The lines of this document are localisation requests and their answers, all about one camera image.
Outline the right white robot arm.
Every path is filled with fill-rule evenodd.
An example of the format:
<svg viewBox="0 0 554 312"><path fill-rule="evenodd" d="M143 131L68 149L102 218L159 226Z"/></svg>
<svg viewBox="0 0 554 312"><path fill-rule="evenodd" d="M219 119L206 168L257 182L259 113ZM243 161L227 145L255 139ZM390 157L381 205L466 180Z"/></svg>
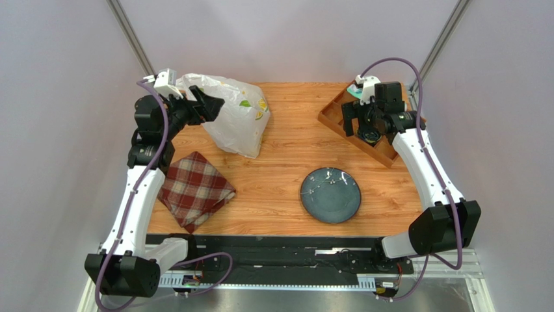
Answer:
<svg viewBox="0 0 554 312"><path fill-rule="evenodd" d="M373 131L386 138L404 161L423 207L407 231L381 240L384 255L395 259L468 247L481 208L477 201L466 200L448 178L420 113L407 109L401 83L381 83L372 77L347 90L358 99L341 106L345 134L354 135L352 122L357 120L360 135Z"/></svg>

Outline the white plastic bag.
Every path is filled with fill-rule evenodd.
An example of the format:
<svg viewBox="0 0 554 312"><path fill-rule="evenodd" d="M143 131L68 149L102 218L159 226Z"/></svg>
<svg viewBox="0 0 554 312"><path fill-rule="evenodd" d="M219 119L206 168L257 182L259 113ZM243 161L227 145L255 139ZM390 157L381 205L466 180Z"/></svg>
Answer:
<svg viewBox="0 0 554 312"><path fill-rule="evenodd" d="M224 100L217 119L203 124L217 147L243 157L258 157L263 133L271 116L260 87L198 73L185 74L176 81L176 86L189 97L192 96L189 87L193 85L208 96Z"/></svg>

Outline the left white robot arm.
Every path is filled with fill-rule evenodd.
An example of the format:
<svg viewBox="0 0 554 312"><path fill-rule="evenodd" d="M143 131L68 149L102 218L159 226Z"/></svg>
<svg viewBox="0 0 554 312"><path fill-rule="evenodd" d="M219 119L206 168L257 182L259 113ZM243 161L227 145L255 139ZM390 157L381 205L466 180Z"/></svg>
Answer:
<svg viewBox="0 0 554 312"><path fill-rule="evenodd" d="M152 250L146 249L146 237L175 151L172 139L187 125L215 121L225 103L197 86L189 90L191 97L180 91L164 96L151 90L134 104L137 128L127 158L125 195L103 247L88 254L84 263L97 297L150 298L161 276L188 256L189 236L166 238Z"/></svg>

